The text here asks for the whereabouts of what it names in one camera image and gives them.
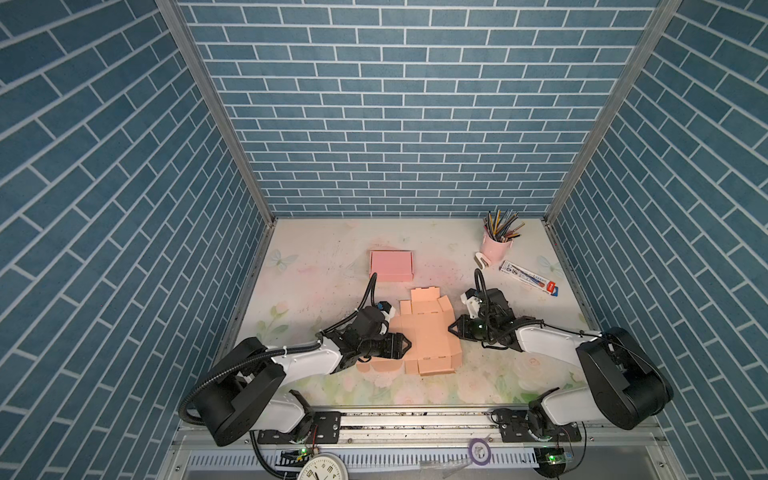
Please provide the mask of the pink paper box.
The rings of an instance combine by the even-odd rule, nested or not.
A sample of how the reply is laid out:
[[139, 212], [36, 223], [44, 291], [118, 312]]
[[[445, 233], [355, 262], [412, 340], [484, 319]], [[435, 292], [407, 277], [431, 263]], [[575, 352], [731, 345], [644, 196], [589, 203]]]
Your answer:
[[371, 250], [369, 275], [380, 282], [410, 282], [414, 279], [413, 252], [407, 250]]

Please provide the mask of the orange paper box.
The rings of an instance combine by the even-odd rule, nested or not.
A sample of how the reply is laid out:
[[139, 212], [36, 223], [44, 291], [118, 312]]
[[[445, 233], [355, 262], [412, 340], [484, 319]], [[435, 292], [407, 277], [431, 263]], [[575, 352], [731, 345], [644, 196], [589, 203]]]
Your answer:
[[459, 339], [448, 331], [456, 320], [453, 306], [438, 287], [415, 288], [401, 300], [390, 321], [393, 333], [403, 333], [412, 347], [401, 360], [373, 358], [358, 363], [361, 373], [404, 373], [435, 376], [455, 373], [463, 363]]

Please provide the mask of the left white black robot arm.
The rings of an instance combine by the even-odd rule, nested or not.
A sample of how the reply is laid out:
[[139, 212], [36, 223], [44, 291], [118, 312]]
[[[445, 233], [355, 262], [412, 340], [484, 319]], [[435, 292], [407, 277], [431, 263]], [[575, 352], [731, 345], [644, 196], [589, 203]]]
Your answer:
[[281, 388], [374, 358], [403, 359], [412, 342], [390, 330], [394, 313], [387, 302], [358, 308], [318, 332], [312, 343], [268, 347], [256, 337], [246, 338], [191, 388], [177, 413], [187, 424], [206, 427], [218, 446], [251, 431], [301, 442], [316, 429], [315, 410], [297, 390]]

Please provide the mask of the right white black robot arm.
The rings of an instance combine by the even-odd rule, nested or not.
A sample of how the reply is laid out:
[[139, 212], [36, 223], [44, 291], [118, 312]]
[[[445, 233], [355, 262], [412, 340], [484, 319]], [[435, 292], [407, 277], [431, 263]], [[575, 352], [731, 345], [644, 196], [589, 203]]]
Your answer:
[[623, 328], [572, 330], [516, 316], [498, 289], [469, 289], [461, 300], [468, 312], [448, 326], [457, 338], [492, 350], [543, 355], [581, 369], [583, 387], [550, 389], [528, 403], [525, 424], [539, 441], [588, 421], [632, 430], [674, 397], [669, 380]]

